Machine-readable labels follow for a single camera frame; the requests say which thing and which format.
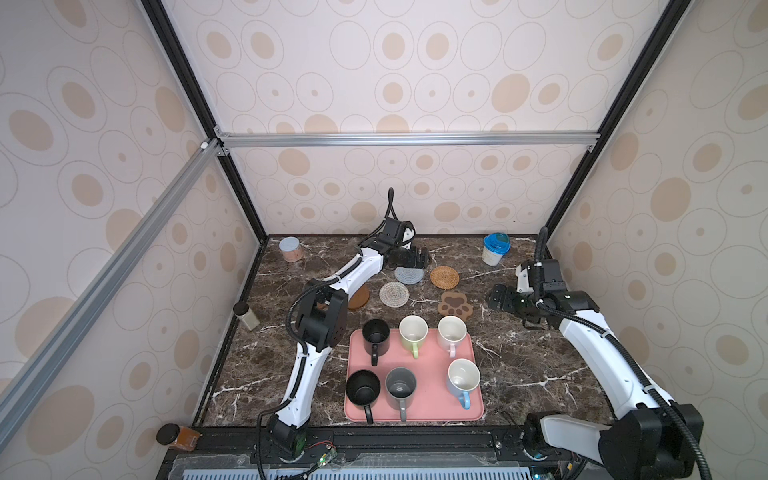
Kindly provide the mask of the blue woven coaster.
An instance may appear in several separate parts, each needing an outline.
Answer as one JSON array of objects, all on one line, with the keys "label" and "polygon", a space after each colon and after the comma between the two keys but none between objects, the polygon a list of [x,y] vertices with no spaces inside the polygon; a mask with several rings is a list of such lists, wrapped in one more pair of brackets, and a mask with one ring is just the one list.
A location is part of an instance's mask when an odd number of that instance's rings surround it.
[{"label": "blue woven coaster", "polygon": [[396,280],[400,283],[405,285],[415,285],[423,280],[424,270],[418,268],[397,267],[394,271],[394,275]]}]

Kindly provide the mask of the rattan woven coaster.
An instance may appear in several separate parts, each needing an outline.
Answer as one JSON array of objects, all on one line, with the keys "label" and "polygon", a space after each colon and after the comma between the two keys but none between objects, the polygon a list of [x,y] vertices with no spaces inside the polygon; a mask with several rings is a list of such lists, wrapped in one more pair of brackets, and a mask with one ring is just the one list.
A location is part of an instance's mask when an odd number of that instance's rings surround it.
[{"label": "rattan woven coaster", "polygon": [[430,272],[430,281],[441,290],[451,290],[458,286],[460,275],[452,267],[438,266]]}]

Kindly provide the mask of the multicolour woven coaster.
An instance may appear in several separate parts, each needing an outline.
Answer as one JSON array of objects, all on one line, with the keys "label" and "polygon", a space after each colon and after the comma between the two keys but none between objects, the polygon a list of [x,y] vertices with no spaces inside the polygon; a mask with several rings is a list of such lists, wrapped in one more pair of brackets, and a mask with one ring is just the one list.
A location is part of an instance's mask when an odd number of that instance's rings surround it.
[{"label": "multicolour woven coaster", "polygon": [[408,288],[401,282],[393,281],[384,284],[379,290],[381,302],[390,308],[400,308],[409,300]]}]

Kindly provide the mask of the brown wooden coaster front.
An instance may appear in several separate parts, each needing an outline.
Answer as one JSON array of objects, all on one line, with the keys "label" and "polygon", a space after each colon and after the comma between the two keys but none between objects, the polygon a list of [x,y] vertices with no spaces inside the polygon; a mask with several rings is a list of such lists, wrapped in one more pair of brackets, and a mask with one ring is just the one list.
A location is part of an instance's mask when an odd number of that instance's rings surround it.
[{"label": "brown wooden coaster front", "polygon": [[350,311],[359,310],[364,307],[370,299],[370,290],[367,285],[362,285],[348,299],[348,309]]}]

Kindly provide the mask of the cork paw coaster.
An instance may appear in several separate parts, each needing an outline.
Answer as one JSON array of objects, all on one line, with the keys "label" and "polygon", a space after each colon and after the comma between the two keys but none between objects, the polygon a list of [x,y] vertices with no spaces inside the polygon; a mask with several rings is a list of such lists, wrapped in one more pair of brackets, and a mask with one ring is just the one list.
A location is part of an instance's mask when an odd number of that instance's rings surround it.
[{"label": "cork paw coaster", "polygon": [[441,316],[456,316],[466,321],[472,316],[474,307],[464,293],[446,291],[441,295],[437,311]]}]

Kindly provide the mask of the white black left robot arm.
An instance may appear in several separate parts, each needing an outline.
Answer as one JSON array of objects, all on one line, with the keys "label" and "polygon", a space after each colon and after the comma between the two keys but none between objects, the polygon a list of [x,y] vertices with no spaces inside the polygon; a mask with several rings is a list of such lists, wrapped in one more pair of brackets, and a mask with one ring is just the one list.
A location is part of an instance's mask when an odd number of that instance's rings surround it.
[{"label": "white black left robot arm", "polygon": [[386,268],[425,268],[428,250],[413,248],[416,230],[397,217],[393,188],[381,223],[357,246],[355,256],[336,273],[310,280],[291,304],[285,319],[288,335],[296,342],[296,357],[279,405],[257,417],[268,420],[268,438],[289,458],[303,453],[306,429],[319,376],[332,349],[347,327],[350,298]]}]

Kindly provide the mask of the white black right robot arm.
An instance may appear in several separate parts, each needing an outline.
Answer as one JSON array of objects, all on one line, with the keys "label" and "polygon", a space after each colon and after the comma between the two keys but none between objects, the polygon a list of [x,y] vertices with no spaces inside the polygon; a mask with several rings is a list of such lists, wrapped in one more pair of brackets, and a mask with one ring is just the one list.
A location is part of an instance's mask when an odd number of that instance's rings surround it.
[{"label": "white black right robot arm", "polygon": [[529,330],[558,330],[599,382],[614,421],[602,425],[557,412],[531,413],[522,444],[531,453],[547,447],[570,451],[614,479],[683,479],[692,473],[711,478],[700,447],[702,415],[646,373],[590,295],[568,288],[558,261],[545,254],[547,240],[548,230],[541,228],[532,258],[516,268],[516,285],[495,285],[487,304]]}]

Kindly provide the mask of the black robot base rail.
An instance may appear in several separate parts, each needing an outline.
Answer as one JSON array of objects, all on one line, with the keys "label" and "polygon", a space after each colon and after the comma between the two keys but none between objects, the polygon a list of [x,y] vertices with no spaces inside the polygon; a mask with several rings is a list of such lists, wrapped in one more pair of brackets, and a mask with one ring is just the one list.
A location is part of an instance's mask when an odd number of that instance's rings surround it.
[{"label": "black robot base rail", "polygon": [[605,479],[604,468],[534,450],[512,424],[312,427],[296,457],[266,429],[204,427],[191,453],[169,450],[159,479]]}]

